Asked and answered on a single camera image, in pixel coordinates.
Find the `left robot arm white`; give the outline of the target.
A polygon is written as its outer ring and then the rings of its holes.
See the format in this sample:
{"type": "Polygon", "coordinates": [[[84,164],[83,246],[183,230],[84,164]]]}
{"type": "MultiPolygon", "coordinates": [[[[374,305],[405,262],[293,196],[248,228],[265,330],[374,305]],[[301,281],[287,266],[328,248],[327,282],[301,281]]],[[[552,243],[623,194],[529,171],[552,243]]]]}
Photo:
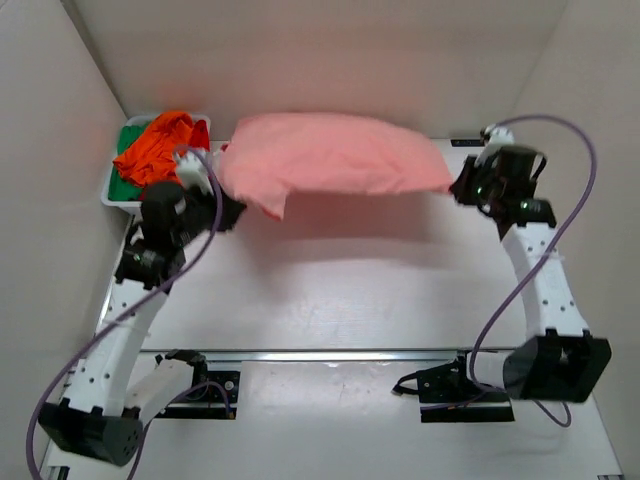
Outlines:
{"type": "Polygon", "coordinates": [[[208,389],[202,356],[178,350],[136,385],[136,359],[173,284],[191,262],[185,248],[231,230],[244,203],[208,184],[160,182],[145,189],[123,245],[101,329],[71,361],[76,373],[57,402],[43,399],[37,423],[63,451],[118,467],[138,454],[150,421],[177,396],[208,389]]]}

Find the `pink t shirt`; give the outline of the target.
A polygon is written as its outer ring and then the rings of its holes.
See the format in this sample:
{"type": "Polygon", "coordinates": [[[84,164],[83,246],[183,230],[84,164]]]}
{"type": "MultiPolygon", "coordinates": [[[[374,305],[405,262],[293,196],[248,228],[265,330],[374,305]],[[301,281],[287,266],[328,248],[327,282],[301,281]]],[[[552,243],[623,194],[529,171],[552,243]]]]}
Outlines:
{"type": "Polygon", "coordinates": [[[381,120],[270,113],[241,120],[219,160],[227,194],[282,219],[293,193],[448,193],[452,175],[424,135],[381,120]]]}

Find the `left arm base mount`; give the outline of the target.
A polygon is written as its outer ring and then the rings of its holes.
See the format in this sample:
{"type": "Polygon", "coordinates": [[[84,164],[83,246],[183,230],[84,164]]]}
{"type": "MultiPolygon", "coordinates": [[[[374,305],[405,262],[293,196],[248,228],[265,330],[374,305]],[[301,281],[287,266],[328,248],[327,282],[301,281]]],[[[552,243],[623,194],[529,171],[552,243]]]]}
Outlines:
{"type": "Polygon", "coordinates": [[[194,350],[172,350],[154,358],[156,369],[169,361],[190,368],[190,384],[177,400],[162,407],[157,419],[235,420],[240,393],[241,371],[238,367],[215,366],[194,350]]]}

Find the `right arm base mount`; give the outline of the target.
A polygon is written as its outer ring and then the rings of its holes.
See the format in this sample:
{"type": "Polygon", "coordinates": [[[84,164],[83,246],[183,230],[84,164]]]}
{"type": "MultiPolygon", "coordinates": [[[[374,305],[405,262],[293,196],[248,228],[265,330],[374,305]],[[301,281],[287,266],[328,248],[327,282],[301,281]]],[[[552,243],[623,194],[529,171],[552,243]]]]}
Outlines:
{"type": "Polygon", "coordinates": [[[444,364],[401,377],[392,393],[418,398],[422,424],[515,421],[511,400],[505,393],[484,391],[467,378],[465,352],[444,364]]]}

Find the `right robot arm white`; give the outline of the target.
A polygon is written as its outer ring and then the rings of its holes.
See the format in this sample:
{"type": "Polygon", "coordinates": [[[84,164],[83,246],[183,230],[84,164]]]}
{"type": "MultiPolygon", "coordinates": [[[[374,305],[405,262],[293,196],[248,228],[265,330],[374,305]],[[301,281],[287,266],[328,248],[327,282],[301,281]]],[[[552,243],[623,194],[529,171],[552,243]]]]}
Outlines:
{"type": "Polygon", "coordinates": [[[516,400],[583,403],[611,359],[608,340],[592,335],[570,290],[551,203],[535,195],[546,163],[530,147],[488,145],[467,157],[450,188],[457,203],[495,222],[517,278],[505,301],[522,301],[526,326],[524,342],[507,354],[473,347],[467,365],[448,376],[460,400],[486,388],[516,400]]]}

